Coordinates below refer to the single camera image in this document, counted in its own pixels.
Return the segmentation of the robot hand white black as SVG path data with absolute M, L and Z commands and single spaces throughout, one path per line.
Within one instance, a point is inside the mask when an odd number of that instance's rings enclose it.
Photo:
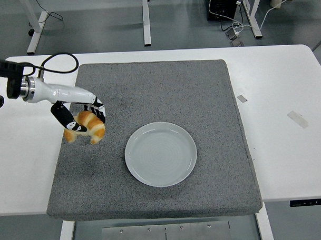
M 23 98 L 28 103 L 49 101 L 52 103 L 51 113 L 66 129 L 75 132 L 86 132 L 86 127 L 76 122 L 65 103 L 83 104 L 86 111 L 94 113 L 105 122 L 105 108 L 102 102 L 92 92 L 80 87 L 69 87 L 58 84 L 48 84 L 39 78 L 32 78 L 29 82 L 28 95 Z

